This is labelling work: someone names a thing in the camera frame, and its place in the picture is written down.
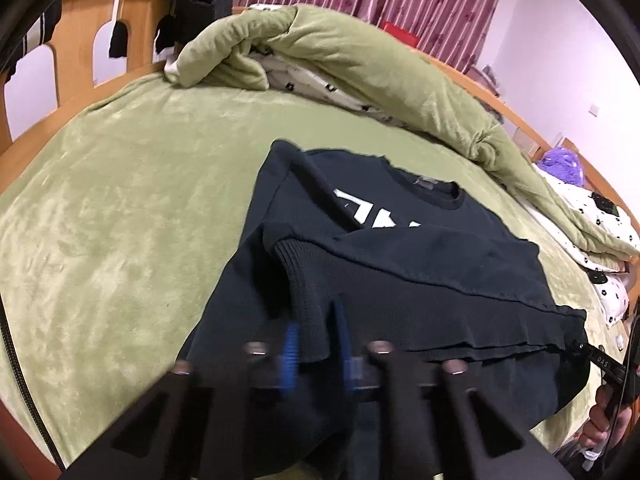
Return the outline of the dark navy sweatshirt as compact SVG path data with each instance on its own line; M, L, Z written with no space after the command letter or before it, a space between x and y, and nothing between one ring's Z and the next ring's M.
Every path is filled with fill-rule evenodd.
M538 247L454 182L383 157L277 140L238 249L184 343L222 418L209 458L248 478L305 464L376 474L378 414L350 371L370 342L428 367L462 360L527 427L585 388L582 310L552 298Z

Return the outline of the purple plush toy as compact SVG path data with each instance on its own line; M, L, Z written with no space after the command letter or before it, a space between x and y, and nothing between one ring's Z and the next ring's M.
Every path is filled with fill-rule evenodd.
M539 169L564 183L580 186L585 184L584 168L578 155L568 148L558 146L546 151L536 162Z

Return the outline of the red box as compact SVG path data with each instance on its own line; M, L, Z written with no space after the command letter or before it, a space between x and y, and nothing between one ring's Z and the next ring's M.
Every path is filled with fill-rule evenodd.
M414 36L411 32L407 32L405 29L389 21L383 23L382 29L384 30L384 32L387 32L388 34L390 34L390 36L393 36L402 44L405 44L406 46L413 49L416 49L418 47L419 38L417 36Z

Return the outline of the black clothes on headboard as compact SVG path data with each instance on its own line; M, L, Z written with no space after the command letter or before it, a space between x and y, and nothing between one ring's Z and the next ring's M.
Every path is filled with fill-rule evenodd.
M15 64L35 47L49 41L62 18L63 0L35 0L1 50L1 68ZM232 0L170 0L169 11L154 30L155 51L194 39L214 21L232 14Z

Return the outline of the wooden bed frame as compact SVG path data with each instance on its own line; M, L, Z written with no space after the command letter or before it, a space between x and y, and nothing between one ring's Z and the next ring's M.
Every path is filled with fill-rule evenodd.
M601 193L631 221L639 218L639 83L605 29L579 0L499 0L477 62L464 73L382 27L308 3L292 6L325 32L286 47L317 68L337 92L309 99L295 84L275 84L259 67L232 76L225 67L190 70L184 84L164 73L154 30L170 0L63 0L52 38L1 77L1 196L51 139L80 113L130 84L160 75L172 86L294 94L431 139L500 185L546 230L578 210L539 206L511 179L544 190L548 177L529 164L570 140L600 171ZM564 245L582 269L582 260ZM36 407L26 404L9 362L1 365L1 402L53 467L69 465Z

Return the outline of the green plush bed sheet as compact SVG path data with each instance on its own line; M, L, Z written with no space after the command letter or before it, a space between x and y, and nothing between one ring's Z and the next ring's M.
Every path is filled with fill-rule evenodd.
M238 246L270 145L342 148L459 183L539 247L559 304L616 356L587 275L445 145L277 91L146 76L80 113L1 196L1 297L36 407L72 462L175 359Z

